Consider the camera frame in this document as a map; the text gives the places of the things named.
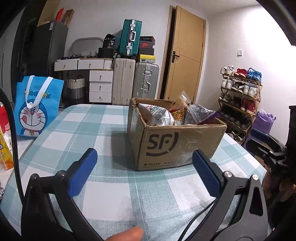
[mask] black refrigerator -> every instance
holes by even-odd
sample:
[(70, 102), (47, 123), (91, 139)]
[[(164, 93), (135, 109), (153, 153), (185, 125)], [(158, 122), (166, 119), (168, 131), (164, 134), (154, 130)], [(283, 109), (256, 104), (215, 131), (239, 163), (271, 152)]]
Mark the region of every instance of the black refrigerator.
[(54, 21), (36, 28), (30, 44), (26, 75), (57, 78), (54, 62), (64, 57), (68, 27)]

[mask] doraemon tote bag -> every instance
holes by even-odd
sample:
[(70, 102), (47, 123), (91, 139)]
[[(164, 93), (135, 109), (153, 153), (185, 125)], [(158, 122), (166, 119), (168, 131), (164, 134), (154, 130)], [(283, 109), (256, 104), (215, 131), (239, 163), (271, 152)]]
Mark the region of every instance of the doraemon tote bag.
[(26, 76), (17, 83), (15, 126), (18, 135), (37, 137), (57, 117), (63, 80)]

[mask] hand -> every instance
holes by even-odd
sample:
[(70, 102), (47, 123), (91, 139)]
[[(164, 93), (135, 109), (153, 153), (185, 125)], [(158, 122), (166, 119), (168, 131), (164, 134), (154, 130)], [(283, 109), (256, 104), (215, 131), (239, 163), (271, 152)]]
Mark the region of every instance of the hand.
[(114, 234), (106, 239), (106, 241), (141, 241), (142, 236), (143, 229), (140, 227), (133, 227), (122, 233)]

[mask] white suitcase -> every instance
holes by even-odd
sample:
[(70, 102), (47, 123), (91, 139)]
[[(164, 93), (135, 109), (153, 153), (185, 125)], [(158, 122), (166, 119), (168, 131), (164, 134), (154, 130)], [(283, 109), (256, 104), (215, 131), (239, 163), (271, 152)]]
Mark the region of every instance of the white suitcase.
[(112, 84), (113, 105), (129, 105), (133, 90), (135, 65), (136, 61), (133, 59), (115, 59)]

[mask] blue sneaker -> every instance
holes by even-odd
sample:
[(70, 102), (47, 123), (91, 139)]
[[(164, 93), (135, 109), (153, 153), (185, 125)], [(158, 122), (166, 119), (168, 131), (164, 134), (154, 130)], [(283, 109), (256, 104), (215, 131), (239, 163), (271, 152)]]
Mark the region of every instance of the blue sneaker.
[(247, 79), (252, 79), (252, 80), (256, 80), (261, 84), (261, 78), (262, 78), (262, 74), (252, 68), (249, 68), (249, 70), (247, 71), (247, 75), (246, 78)]

